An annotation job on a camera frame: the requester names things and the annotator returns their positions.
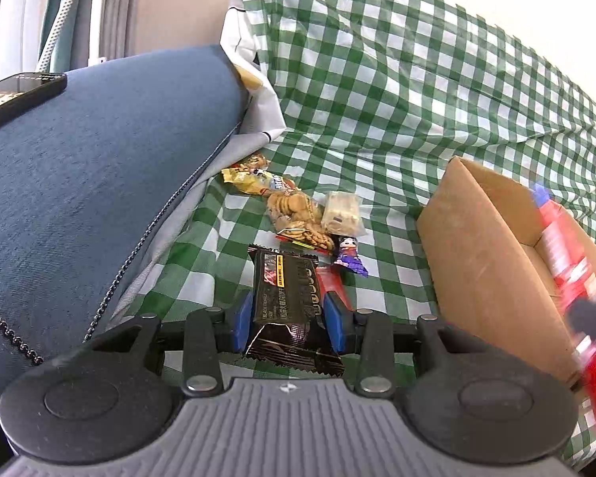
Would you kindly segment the red snack packet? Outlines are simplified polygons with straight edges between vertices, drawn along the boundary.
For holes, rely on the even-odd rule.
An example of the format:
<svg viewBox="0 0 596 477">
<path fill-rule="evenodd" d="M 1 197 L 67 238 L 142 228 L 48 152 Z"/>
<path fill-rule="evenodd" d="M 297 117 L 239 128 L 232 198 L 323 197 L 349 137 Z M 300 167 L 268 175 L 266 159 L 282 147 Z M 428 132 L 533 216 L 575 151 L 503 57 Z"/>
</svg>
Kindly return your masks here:
<svg viewBox="0 0 596 477">
<path fill-rule="evenodd" d="M 572 308 L 596 302 L 596 272 L 574 231 L 573 221 L 542 184 L 532 186 L 532 197 L 543 223 L 542 241 L 559 296 L 559 313 L 573 334 L 574 357 L 596 418 L 596 335 L 572 323 Z"/>
</svg>

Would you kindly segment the black chocolate bar wrapper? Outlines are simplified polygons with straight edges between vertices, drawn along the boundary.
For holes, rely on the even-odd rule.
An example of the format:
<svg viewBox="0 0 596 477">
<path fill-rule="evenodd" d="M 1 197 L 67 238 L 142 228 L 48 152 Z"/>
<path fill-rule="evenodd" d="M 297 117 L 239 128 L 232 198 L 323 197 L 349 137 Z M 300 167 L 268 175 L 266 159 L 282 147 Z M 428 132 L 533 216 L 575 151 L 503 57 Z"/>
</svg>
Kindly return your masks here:
<svg viewBox="0 0 596 477">
<path fill-rule="evenodd" d="M 317 282 L 319 259 L 256 246 L 252 326 L 245 354 L 303 372 L 340 377 L 344 365 L 326 331 Z"/>
</svg>

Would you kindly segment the purple candy wrapper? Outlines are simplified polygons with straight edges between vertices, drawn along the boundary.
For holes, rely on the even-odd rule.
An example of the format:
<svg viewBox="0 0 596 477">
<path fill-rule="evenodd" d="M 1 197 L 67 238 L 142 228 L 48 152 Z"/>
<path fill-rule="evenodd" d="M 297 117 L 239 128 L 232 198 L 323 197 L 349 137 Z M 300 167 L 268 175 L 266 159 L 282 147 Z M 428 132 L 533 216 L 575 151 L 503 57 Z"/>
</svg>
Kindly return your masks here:
<svg viewBox="0 0 596 477">
<path fill-rule="evenodd" d="M 338 237 L 334 264 L 354 272 L 355 275 L 368 276 L 368 270 L 358 255 L 358 244 L 354 237 Z"/>
</svg>

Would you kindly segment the clear wafer block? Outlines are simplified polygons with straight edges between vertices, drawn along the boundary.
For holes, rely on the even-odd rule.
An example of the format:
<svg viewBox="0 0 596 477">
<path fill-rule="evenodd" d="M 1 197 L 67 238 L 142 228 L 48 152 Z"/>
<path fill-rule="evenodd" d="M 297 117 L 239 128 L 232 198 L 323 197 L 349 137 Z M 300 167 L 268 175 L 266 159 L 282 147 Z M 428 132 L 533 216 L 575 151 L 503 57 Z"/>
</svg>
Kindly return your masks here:
<svg viewBox="0 0 596 477">
<path fill-rule="evenodd" d="M 353 193 L 333 191 L 327 195 L 321 224 L 331 235 L 358 238 L 366 234 L 360 205 Z"/>
</svg>

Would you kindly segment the clear bag of biscuits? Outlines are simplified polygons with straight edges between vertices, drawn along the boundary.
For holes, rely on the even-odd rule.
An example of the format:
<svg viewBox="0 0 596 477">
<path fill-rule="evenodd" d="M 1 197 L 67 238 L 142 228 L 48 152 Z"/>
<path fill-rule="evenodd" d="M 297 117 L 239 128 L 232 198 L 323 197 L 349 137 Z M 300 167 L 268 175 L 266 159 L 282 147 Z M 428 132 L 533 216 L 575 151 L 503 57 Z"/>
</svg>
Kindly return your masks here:
<svg viewBox="0 0 596 477">
<path fill-rule="evenodd" d="M 312 250 L 334 251 L 334 240 L 322 225 L 323 206 L 304 192 L 270 193 L 267 213 L 277 235 L 282 238 Z"/>
</svg>

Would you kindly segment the yellow cow snack packet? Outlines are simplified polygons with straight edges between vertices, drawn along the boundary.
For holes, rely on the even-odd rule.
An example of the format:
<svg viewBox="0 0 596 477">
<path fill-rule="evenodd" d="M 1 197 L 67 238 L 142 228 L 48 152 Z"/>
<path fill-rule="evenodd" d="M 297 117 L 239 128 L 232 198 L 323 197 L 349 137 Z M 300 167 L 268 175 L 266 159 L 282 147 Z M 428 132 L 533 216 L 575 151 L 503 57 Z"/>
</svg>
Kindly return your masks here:
<svg viewBox="0 0 596 477">
<path fill-rule="evenodd" d="M 282 176 L 263 169 L 227 168 L 221 172 L 224 182 L 248 195 L 267 196 L 274 192 L 290 193 L 295 185 Z"/>
</svg>

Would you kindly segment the red blue snack bar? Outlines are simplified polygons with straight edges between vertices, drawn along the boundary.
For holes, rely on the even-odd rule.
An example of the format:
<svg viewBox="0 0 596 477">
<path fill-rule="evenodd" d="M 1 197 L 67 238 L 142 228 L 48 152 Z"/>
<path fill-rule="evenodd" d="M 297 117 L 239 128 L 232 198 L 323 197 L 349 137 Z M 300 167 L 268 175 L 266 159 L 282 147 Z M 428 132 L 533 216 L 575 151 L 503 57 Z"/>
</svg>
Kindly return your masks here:
<svg viewBox="0 0 596 477">
<path fill-rule="evenodd" d="M 316 279 L 319 282 L 319 291 L 321 292 L 322 300 L 329 292 L 336 293 L 340 298 L 345 308 L 352 310 L 353 306 L 348 300 L 348 295 L 345 292 L 339 266 L 330 264 L 318 264 L 315 268 Z"/>
</svg>

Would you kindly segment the red gold candy wrapper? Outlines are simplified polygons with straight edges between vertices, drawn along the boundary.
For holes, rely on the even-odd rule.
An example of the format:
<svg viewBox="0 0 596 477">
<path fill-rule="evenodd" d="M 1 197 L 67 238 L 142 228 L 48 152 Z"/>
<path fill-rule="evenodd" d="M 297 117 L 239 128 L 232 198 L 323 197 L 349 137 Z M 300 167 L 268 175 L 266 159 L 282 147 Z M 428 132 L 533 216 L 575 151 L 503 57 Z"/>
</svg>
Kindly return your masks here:
<svg viewBox="0 0 596 477">
<path fill-rule="evenodd" d="M 232 165 L 232 168 L 239 171 L 255 171 L 266 170 L 269 166 L 269 161 L 266 156 L 260 153 L 252 154 L 246 158 L 241 159 Z"/>
</svg>

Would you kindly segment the brown cardboard box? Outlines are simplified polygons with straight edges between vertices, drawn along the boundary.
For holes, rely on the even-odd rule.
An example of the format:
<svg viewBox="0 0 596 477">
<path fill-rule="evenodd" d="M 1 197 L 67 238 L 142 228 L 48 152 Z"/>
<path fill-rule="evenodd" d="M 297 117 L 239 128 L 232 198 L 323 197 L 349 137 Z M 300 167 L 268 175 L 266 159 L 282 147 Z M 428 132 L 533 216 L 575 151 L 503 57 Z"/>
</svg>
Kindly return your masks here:
<svg viewBox="0 0 596 477">
<path fill-rule="evenodd" d="M 416 227 L 443 318 L 573 386 L 581 373 L 528 187 L 454 157 Z"/>
</svg>

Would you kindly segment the green white checkered cloth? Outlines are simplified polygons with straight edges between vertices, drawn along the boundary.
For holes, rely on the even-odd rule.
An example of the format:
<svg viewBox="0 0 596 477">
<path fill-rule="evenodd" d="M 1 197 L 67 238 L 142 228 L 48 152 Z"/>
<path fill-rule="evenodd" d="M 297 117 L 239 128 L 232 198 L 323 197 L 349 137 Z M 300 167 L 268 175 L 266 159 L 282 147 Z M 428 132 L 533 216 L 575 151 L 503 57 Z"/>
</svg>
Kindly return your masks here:
<svg viewBox="0 0 596 477">
<path fill-rule="evenodd" d="M 535 50 L 443 0 L 238 0 L 279 97 L 263 155 L 317 202 L 360 198 L 352 307 L 437 310 L 416 219 L 451 157 L 546 183 L 596 242 L 596 103 Z"/>
</svg>

